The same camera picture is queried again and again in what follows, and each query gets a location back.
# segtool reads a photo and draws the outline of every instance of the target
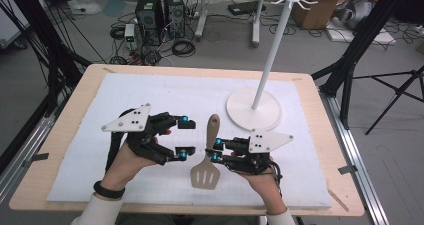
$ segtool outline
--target white sleeve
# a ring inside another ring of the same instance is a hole
[[[75,218],[71,225],[113,225],[123,203],[123,199],[105,201],[93,194],[81,217]]]
[[[266,215],[269,225],[295,225],[289,209],[280,215]]]

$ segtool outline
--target white round base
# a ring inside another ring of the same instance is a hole
[[[233,92],[227,100],[227,113],[240,127],[252,130],[271,130],[281,121],[281,107],[277,99],[263,92],[259,105],[252,108],[256,89],[243,88]]]

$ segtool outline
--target robotic hand exoskeleton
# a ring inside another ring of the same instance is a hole
[[[230,171],[258,175],[273,167],[281,177],[278,165],[271,160],[270,152],[293,140],[293,136],[253,130],[249,138],[217,138],[212,149],[206,149],[211,162],[226,166]],[[233,150],[233,155],[223,155],[224,148]]]
[[[166,134],[167,131],[177,126],[178,129],[195,129],[196,123],[189,120],[187,116],[173,116],[168,112],[159,113],[154,116],[148,115],[150,104],[138,109],[129,109],[121,116],[102,127],[103,131],[112,132],[111,146],[106,164],[106,171],[112,165],[119,151],[122,137],[128,133],[126,141],[128,147],[140,157],[152,160],[160,165],[171,161],[185,161],[187,156],[194,154],[195,147],[176,147],[174,151],[159,145],[156,135]]]
[[[230,171],[257,175],[269,167],[271,159],[269,152],[250,153],[249,143],[250,138],[235,137],[232,140],[217,138],[213,149],[206,149],[206,153],[211,157],[211,162],[223,164]],[[223,155],[224,147],[233,150],[234,155]]]

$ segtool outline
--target camera tripod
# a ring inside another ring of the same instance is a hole
[[[380,120],[384,117],[384,115],[386,115],[386,113],[390,110],[390,108],[396,103],[396,101],[400,98],[400,96],[402,95],[406,95],[410,98],[413,98],[415,100],[418,100],[422,103],[424,103],[424,82],[423,82],[423,71],[424,71],[424,65],[418,69],[418,71],[416,70],[411,70],[409,72],[399,72],[399,73],[387,73],[387,74],[377,74],[377,75],[368,75],[368,76],[361,76],[361,77],[354,77],[353,79],[362,79],[362,78],[372,78],[374,80],[376,80],[377,82],[382,83],[383,85],[393,89],[395,91],[395,95],[396,97],[390,102],[390,104],[386,107],[386,109],[384,109],[383,113],[380,115],[380,117],[378,117],[378,119],[374,122],[374,124],[368,129],[368,131],[365,133],[366,135],[368,135],[373,129],[374,127],[377,125],[378,122],[380,122]],[[381,79],[379,79],[379,77],[387,77],[387,76],[397,76],[397,75],[406,75],[406,74],[410,74],[411,77],[406,80],[405,83],[403,83],[400,87],[395,87]],[[420,85],[421,85],[421,95],[422,98],[419,98],[417,96],[414,96],[408,92],[406,92],[406,89],[408,89],[408,87],[416,80],[416,79],[420,80]]]

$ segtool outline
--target wooden table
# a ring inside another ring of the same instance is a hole
[[[10,201],[16,210],[78,211],[84,210],[86,203],[47,202],[47,195],[57,176],[63,156],[76,134],[88,107],[90,106],[104,76],[108,73],[129,73],[170,76],[202,76],[213,78],[261,78],[257,71],[236,71],[170,67],[136,67],[117,65],[91,65],[67,102],[61,115],[41,147],[39,154],[49,153],[47,160],[32,163],[27,174]],[[328,192],[332,198],[332,208],[325,210],[292,210],[293,215],[313,216],[361,216],[364,207],[350,174],[341,175],[338,168],[346,166],[339,143],[330,124],[327,113],[308,74],[270,73],[270,80],[293,81],[309,126],[311,137],[321,167],[326,178]],[[123,212],[173,213],[173,214],[244,214],[262,215],[264,207],[239,206],[170,206],[124,204]]]

